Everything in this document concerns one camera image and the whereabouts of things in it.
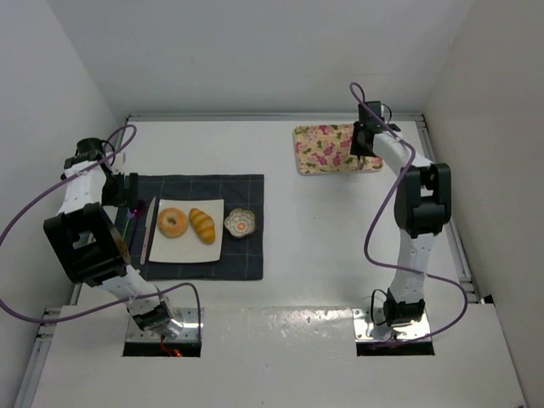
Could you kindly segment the small floral dish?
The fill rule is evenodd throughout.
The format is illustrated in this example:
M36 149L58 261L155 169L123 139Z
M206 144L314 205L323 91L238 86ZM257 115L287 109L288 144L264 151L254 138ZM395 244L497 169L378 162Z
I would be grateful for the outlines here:
M251 210L235 208L225 218L224 227L233 237L243 238L256 230L256 215Z

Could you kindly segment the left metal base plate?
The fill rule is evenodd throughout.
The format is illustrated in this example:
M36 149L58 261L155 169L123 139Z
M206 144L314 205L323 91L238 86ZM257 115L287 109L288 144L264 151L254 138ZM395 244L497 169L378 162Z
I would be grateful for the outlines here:
M199 332L203 331L203 321L198 322L198 310L195 308L174 307L173 317L165 335L166 343L197 344L200 342ZM130 320L127 325L127 343L156 343L161 341L161 335L153 331L141 331Z

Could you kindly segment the iridescent fork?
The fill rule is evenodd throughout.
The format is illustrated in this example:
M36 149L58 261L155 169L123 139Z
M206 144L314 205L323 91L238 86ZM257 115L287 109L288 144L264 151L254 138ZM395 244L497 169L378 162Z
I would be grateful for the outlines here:
M131 219L134 216L135 216L135 211L128 211L127 212L127 216L126 216L126 220L125 220L125 224L124 224L124 228L123 228L123 232L122 232L122 238L126 237L127 232L128 232L128 226L130 224Z

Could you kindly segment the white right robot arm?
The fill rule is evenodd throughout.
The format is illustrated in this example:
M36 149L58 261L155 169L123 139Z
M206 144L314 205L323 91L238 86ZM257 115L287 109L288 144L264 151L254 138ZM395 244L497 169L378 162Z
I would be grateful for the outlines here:
M406 326L422 318L430 252L451 219L451 170L418 154L399 127L386 127L381 108L378 101L359 104L350 153L379 158L396 176L391 195L400 247L382 310L384 325Z

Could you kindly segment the striped long bread roll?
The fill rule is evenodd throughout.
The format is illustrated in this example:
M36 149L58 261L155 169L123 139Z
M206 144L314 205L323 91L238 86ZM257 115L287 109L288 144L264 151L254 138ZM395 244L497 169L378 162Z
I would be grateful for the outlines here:
M210 215L199 208L191 208L189 220L201 242L207 245L212 245L215 242L215 223Z

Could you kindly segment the metal bread tongs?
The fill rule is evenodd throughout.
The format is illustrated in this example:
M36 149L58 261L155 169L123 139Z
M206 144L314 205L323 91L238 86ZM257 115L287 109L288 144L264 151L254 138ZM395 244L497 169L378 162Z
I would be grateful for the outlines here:
M357 156L357 170L362 172L366 169L366 157L365 156Z

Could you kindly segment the white square plate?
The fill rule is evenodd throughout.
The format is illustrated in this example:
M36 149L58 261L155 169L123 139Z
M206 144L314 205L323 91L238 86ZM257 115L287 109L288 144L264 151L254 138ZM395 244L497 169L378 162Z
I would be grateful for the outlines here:
M224 200L175 201L161 199L158 201L158 214L161 210L169 207L178 208L185 213L188 219L188 228L179 238L170 239L158 229L156 220L148 260L152 263L167 264L200 264L218 261L223 240L221 222L224 220ZM191 208L199 208L213 218L216 240L212 245L201 242L193 230L189 220Z

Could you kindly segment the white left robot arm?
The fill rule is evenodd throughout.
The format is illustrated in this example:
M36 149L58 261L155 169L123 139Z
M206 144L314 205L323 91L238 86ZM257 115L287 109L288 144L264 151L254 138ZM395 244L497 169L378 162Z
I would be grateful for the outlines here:
M140 330L175 339L183 323L167 297L133 267L127 243L105 211L136 209L138 178L112 170L103 140L79 141L76 154L65 160L62 206L44 221L43 230L70 281L108 291L125 304Z

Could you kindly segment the sugared donut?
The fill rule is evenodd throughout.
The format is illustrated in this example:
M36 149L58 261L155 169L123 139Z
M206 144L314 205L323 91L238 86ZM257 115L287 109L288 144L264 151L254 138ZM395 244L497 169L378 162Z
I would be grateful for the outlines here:
M188 228L188 219L180 209L169 207L159 212L157 226L167 238L179 238Z

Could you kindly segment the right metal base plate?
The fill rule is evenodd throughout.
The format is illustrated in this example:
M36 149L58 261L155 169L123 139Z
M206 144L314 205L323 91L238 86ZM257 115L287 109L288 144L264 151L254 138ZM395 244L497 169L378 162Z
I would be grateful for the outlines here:
M371 319L370 308L352 309L354 336L357 343L383 343L389 341L408 341L428 335L431 332L426 313L420 321L411 320L407 324L387 326L378 325Z

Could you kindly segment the pink handled knife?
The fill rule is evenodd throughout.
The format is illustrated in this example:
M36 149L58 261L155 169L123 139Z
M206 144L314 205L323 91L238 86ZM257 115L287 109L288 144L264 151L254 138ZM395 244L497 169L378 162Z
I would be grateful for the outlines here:
M151 231L151 226L152 226L152 222L154 218L155 208L156 208L156 197L154 196L150 202L145 224L144 224L144 240L143 240L143 246L141 249L140 259L139 259L139 262L141 265L145 264L145 260L148 253L150 231Z

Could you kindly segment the floral rectangular tray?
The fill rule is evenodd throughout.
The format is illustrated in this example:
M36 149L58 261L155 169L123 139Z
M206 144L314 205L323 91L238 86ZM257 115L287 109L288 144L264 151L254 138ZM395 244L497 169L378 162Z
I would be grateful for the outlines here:
M365 170L357 170L357 156L349 154L353 130L353 124L295 127L293 139L298 172L316 175L380 171L383 162L379 157L367 157Z

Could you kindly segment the metal base plate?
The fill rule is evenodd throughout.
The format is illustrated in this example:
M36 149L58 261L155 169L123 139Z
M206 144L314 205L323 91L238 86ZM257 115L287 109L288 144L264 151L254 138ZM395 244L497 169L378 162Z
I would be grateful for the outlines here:
M197 344L200 342L199 332L203 331L203 321L198 322L198 310L195 308L174 307L173 317L165 335L166 343ZM130 320L127 325L127 343L156 343L161 341L161 335L153 331L141 331Z
M428 335L431 332L426 313L420 321L411 320L407 324L387 326L378 325L371 319L370 308L352 309L354 336L357 343L383 343L389 341L408 341Z

